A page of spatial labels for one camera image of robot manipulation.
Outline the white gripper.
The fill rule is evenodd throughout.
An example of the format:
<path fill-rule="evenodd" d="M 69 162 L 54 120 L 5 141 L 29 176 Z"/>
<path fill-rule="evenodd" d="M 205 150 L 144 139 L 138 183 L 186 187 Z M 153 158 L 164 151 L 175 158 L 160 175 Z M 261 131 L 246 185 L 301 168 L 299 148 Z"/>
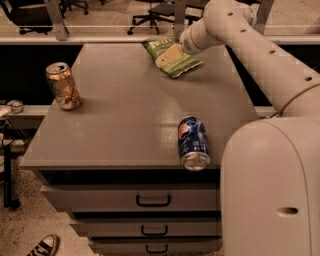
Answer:
<path fill-rule="evenodd" d="M 195 55 L 209 47 L 221 45 L 222 42 L 208 33 L 204 20 L 200 19 L 181 33 L 180 44 L 170 46 L 156 59 L 156 65 L 164 67 L 182 58 L 184 52 Z"/>

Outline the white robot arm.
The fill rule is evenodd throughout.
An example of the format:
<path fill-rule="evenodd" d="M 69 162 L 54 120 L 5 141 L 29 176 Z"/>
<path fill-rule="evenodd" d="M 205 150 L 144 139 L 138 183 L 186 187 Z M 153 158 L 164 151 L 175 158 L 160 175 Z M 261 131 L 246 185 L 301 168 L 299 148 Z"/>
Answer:
<path fill-rule="evenodd" d="M 188 54 L 230 47 L 276 111 L 226 144 L 224 256 L 320 256 L 319 74 L 254 30 L 235 0 L 210 0 L 180 43 Z"/>

